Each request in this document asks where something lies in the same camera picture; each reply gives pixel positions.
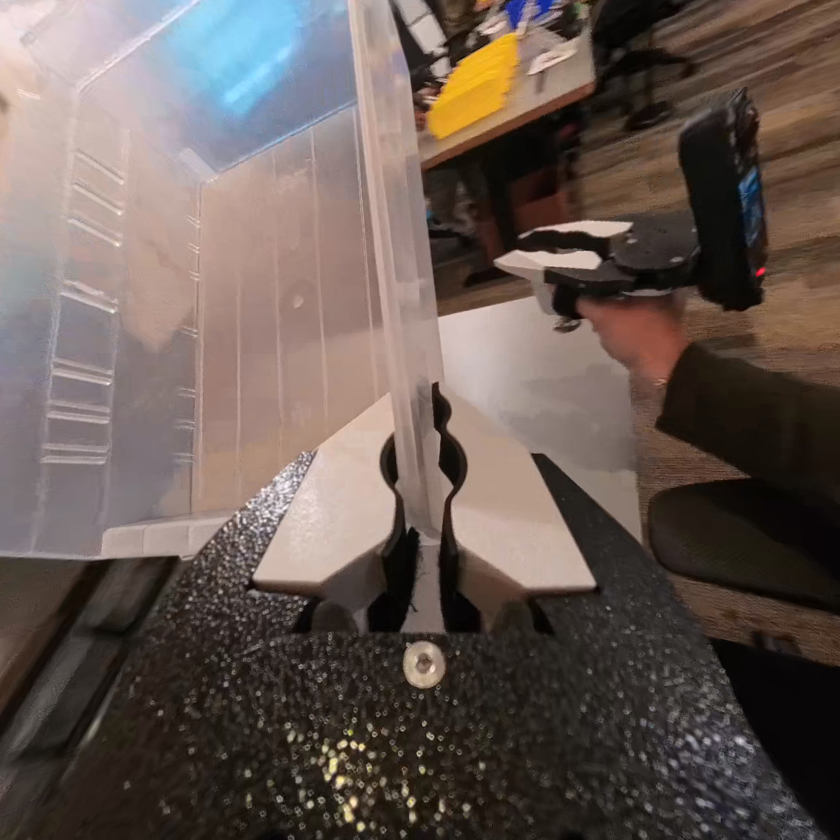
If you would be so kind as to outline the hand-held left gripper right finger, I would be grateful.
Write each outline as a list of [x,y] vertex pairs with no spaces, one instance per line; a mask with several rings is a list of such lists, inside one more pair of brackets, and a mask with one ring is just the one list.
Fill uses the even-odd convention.
[[524,444],[436,383],[444,514],[438,579],[448,632],[489,632],[512,603],[595,592],[597,583]]

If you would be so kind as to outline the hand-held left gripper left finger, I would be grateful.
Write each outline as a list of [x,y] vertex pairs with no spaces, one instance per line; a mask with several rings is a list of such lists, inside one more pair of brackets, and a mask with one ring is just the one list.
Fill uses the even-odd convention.
[[320,445],[253,573],[255,589],[332,604],[375,633],[403,629],[420,540],[396,488],[394,427],[385,395]]

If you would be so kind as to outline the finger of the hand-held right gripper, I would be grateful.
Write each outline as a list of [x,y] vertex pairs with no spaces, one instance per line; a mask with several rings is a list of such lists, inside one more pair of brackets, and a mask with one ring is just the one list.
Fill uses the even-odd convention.
[[581,220],[535,227],[518,237],[518,249],[529,253],[581,250],[598,256],[613,256],[613,241],[633,226],[631,220]]
[[546,281],[548,270],[595,270],[601,263],[602,258],[595,252],[579,249],[561,250],[559,253],[516,249],[494,260],[496,268],[529,281]]

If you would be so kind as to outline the large clear plastic bin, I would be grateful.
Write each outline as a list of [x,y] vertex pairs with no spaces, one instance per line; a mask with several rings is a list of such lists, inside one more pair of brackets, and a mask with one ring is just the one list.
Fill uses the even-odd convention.
[[393,2],[2,2],[2,557],[186,554],[436,327]]

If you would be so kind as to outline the person's right forearm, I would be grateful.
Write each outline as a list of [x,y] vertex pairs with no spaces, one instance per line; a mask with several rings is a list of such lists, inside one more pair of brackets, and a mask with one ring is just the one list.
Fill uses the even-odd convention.
[[692,343],[665,388],[657,429],[742,473],[839,502],[839,391]]

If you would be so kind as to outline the person's right hand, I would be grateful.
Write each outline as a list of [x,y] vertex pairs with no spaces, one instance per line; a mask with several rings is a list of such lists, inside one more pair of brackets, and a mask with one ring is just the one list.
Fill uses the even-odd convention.
[[576,307],[608,355],[651,386],[667,385],[690,345],[682,300],[675,293],[602,300],[583,297]]

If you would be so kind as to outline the cardboard box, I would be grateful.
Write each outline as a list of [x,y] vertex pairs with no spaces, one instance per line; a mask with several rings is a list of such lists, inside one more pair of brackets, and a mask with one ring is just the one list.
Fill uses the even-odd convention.
[[537,187],[514,184],[508,192],[517,235],[574,221],[573,195],[566,185],[551,194],[543,194],[544,190]]

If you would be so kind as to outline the grey desk with wooden edge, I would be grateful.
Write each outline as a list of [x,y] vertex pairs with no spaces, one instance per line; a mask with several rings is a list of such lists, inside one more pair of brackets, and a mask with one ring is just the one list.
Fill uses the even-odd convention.
[[572,40],[572,44],[574,52],[570,57],[530,76],[529,68],[537,56],[538,43],[536,35],[525,35],[521,42],[520,65],[500,110],[442,140],[436,139],[428,130],[417,135],[422,172],[591,96],[596,74],[589,20],[584,21],[581,34]]

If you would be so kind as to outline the yellow plastic bin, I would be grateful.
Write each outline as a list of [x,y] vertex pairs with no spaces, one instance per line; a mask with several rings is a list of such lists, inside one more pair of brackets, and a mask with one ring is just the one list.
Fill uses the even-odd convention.
[[508,98],[518,63],[518,36],[514,33],[463,58],[427,112],[432,136],[444,140],[499,111]]

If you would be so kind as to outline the black office chair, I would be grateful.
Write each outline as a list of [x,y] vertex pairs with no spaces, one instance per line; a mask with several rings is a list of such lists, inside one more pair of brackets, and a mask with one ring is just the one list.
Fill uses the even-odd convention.
[[617,106],[626,117],[624,129],[635,133],[667,121],[674,113],[669,100],[655,100],[655,70],[680,67],[681,76],[697,73],[697,63],[656,46],[655,28],[680,14],[689,1],[599,1],[590,12],[595,95],[619,79]]
[[662,490],[649,502],[652,554],[694,581],[839,613],[838,505],[757,479]]

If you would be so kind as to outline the person's dark trousers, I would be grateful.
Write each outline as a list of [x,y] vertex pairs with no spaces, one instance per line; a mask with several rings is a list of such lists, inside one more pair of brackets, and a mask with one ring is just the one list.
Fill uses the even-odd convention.
[[824,833],[839,838],[839,668],[710,644],[765,751]]

